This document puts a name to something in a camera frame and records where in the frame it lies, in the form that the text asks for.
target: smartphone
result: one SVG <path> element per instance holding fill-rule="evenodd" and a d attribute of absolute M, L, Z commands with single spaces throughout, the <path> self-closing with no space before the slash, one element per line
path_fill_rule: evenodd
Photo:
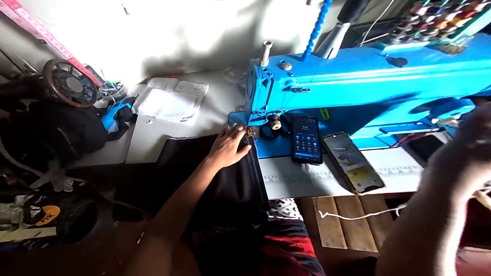
<path fill-rule="evenodd" d="M 366 193 L 385 187 L 379 174 L 373 169 L 360 149 L 347 133 L 336 133 L 322 138 L 327 153 L 345 173 L 357 193 Z"/>
<path fill-rule="evenodd" d="M 292 117 L 292 159 L 298 163 L 322 164 L 317 118 Z"/>

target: pink measuring tape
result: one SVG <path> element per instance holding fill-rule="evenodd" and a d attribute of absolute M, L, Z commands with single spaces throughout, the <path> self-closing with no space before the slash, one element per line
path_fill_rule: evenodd
<path fill-rule="evenodd" d="M 8 18 L 12 19 L 17 25 L 34 35 L 37 39 L 42 39 L 53 46 L 62 56 L 65 57 L 73 66 L 89 77 L 96 85 L 102 87 L 95 76 L 85 68 L 37 19 L 30 15 L 22 5 L 15 0 L 0 0 L 0 11 Z"/>

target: hand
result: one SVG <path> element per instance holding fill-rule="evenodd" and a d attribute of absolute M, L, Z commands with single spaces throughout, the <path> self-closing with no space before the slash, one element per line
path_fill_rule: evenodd
<path fill-rule="evenodd" d="M 212 162 L 217 169 L 230 166 L 237 163 L 247 152 L 251 146 L 246 145 L 242 150 L 237 152 L 239 143 L 246 134 L 244 126 L 236 126 L 233 124 L 229 130 L 223 129 L 212 145 L 210 154 L 207 159 Z"/>
<path fill-rule="evenodd" d="M 476 108 L 459 126 L 453 141 L 428 161 L 423 184 L 452 200 L 467 202 L 491 180 L 491 103 Z"/>

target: bolt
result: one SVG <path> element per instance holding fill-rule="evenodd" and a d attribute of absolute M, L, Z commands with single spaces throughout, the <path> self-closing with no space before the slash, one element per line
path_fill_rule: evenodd
<path fill-rule="evenodd" d="M 265 41 L 263 42 L 263 57 L 261 58 L 261 67 L 266 67 L 270 63 L 270 49 L 273 46 L 273 42 Z"/>
<path fill-rule="evenodd" d="M 284 63 L 281 65 L 281 68 L 285 71 L 290 71 L 293 68 L 293 66 L 290 63 Z"/>

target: white paper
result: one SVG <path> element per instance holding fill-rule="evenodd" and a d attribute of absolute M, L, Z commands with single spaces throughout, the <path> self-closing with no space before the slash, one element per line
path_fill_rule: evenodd
<path fill-rule="evenodd" d="M 156 88 L 156 89 L 161 89 L 161 90 L 174 91 L 174 88 L 176 88 L 178 83 L 179 83 L 179 80 L 174 79 L 174 78 L 151 78 L 148 81 L 147 87 L 145 88 L 145 90 L 140 95 L 138 95 L 138 97 L 136 98 L 135 103 L 131 107 L 131 111 L 133 113 L 140 114 L 138 112 L 138 109 L 139 109 L 141 103 L 143 103 L 143 101 L 145 101 L 146 97 L 148 96 L 148 93 L 152 89 Z"/>
<path fill-rule="evenodd" d="M 140 104 L 138 114 L 179 122 L 194 113 L 197 97 L 153 88 Z"/>
<path fill-rule="evenodd" d="M 183 118 L 181 123 L 192 126 L 196 122 L 199 108 L 201 106 L 201 103 L 203 102 L 203 98 L 205 97 L 206 92 L 208 92 L 208 88 L 209 85 L 203 83 L 191 83 L 187 81 L 180 81 L 177 84 L 177 86 L 174 89 L 175 92 L 179 92 L 187 95 L 194 95 L 197 97 L 196 103 L 194 104 L 194 113 L 186 118 Z"/>
<path fill-rule="evenodd" d="M 147 84 L 147 88 L 145 91 L 139 95 L 139 97 L 136 99 L 135 104 L 132 107 L 133 113 L 137 113 L 140 115 L 146 115 L 144 113 L 148 113 L 149 111 L 146 110 L 143 113 L 140 112 L 141 104 L 146 101 L 146 98 L 149 95 L 149 92 L 152 89 L 160 89 L 160 90 L 165 90 L 165 91 L 174 91 L 176 93 L 180 93 L 183 95 L 190 95 L 196 97 L 196 101 L 194 102 L 194 105 L 192 107 L 192 110 L 187 112 L 185 115 L 181 116 L 180 118 L 176 119 L 175 118 L 175 113 L 173 110 L 171 110 L 170 115 L 165 115 L 165 117 L 171 117 L 166 120 L 171 120 L 174 122 L 179 122 L 183 123 L 189 126 L 192 126 L 198 116 L 198 111 L 201 106 L 201 103 L 203 102 L 203 98 L 206 95 L 206 92 L 208 91 L 209 86 L 207 84 L 202 84 L 202 83 L 191 83 L 187 81 L 179 81 L 178 79 L 171 79 L 171 78 L 152 78 Z"/>
<path fill-rule="evenodd" d="M 178 83 L 179 80 L 174 78 L 151 78 L 147 84 L 147 88 L 174 91 Z"/>

